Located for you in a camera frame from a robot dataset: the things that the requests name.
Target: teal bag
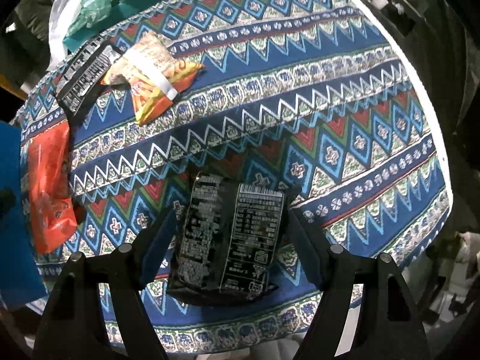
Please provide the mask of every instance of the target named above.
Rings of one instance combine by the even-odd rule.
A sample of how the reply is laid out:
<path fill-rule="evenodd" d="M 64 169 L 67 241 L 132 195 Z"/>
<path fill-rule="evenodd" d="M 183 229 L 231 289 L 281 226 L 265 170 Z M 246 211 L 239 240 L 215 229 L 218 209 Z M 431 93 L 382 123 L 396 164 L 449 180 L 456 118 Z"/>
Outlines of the teal bag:
<path fill-rule="evenodd" d="M 91 28 L 83 27 L 72 35 L 65 37 L 63 44 L 69 51 L 74 52 L 88 39 L 160 1 L 162 0 L 123 0 L 111 7 L 111 12 L 107 18 L 94 24 Z"/>

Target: orange snack bag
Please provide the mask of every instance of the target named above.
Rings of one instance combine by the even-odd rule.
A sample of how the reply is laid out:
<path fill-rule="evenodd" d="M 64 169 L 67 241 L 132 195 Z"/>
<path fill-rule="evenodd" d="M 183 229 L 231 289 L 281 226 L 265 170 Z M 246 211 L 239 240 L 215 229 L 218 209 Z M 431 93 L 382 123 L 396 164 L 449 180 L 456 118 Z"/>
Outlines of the orange snack bag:
<path fill-rule="evenodd" d="M 30 216 L 39 254 L 59 247 L 77 228 L 68 197 L 69 130 L 68 122 L 63 122 L 34 137 L 28 148 Z"/>
<path fill-rule="evenodd" d="M 202 64 L 173 58 L 157 35 L 149 31 L 110 67 L 102 84 L 128 82 L 135 119 L 143 125 L 171 106 L 175 95 L 193 84 L 201 68 Z"/>

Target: metal screw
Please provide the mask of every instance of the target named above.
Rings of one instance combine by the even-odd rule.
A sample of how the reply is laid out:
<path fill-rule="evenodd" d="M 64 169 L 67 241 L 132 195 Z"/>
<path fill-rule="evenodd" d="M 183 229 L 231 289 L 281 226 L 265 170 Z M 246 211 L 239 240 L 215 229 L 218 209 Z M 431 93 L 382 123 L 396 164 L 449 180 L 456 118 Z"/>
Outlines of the metal screw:
<path fill-rule="evenodd" d="M 83 253 L 81 251 L 76 251 L 71 254 L 70 259 L 75 262 L 82 258 Z"/>
<path fill-rule="evenodd" d="M 129 244 L 129 243 L 121 244 L 121 245 L 118 247 L 118 251 L 119 251 L 120 253 L 127 253 L 127 252 L 131 251 L 131 244 Z"/>
<path fill-rule="evenodd" d="M 381 253 L 381 254 L 380 254 L 380 259 L 381 259 L 384 263 L 389 263 L 390 261 L 392 261 L 392 256 L 390 256 L 390 255 L 387 254 L 387 253 Z"/>
<path fill-rule="evenodd" d="M 333 253 L 340 254 L 341 252 L 343 252 L 343 246 L 339 244 L 333 244 L 333 245 L 330 245 L 330 250 Z"/>

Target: round table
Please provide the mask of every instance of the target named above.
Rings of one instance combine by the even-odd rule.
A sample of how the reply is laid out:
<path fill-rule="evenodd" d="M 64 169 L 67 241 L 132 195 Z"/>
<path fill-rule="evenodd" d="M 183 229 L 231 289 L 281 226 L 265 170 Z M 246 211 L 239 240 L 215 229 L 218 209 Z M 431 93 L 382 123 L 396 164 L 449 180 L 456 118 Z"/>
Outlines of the round table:
<path fill-rule="evenodd" d="M 332 242 L 364 256 L 387 251 L 401 267 L 438 233 L 452 205 L 440 128 L 416 73 L 364 7 L 169 0 L 100 36 L 125 51 L 150 30 L 204 72 L 145 126 L 135 122 L 129 90 L 108 88 L 72 130 L 70 189 L 87 216 L 64 245 L 37 256 L 46 280 L 72 252 L 109 253 L 162 207 L 180 212 L 188 177 L 200 169 L 275 190 L 297 186 L 292 209 Z M 40 81 L 17 116 L 26 213 L 27 143 L 65 119 L 54 90 L 66 66 Z M 271 270 L 278 289 L 241 307 L 194 307 L 166 295 L 171 252 L 142 292 L 167 351 L 234 350 L 302 332 L 319 304 L 285 237 Z M 352 305 L 361 294 L 355 286 Z M 120 345 L 107 286 L 100 297 Z"/>

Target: white plastic bag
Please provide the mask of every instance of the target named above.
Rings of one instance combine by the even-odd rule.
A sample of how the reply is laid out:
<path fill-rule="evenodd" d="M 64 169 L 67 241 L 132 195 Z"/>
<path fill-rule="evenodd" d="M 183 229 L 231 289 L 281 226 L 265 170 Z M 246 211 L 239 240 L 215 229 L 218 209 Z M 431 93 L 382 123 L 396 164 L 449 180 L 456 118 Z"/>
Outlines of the white plastic bag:
<path fill-rule="evenodd" d="M 50 65 L 48 71 L 54 71 L 57 65 L 67 56 L 67 48 L 63 44 L 68 28 L 80 13 L 82 0 L 54 0 L 49 19 Z"/>

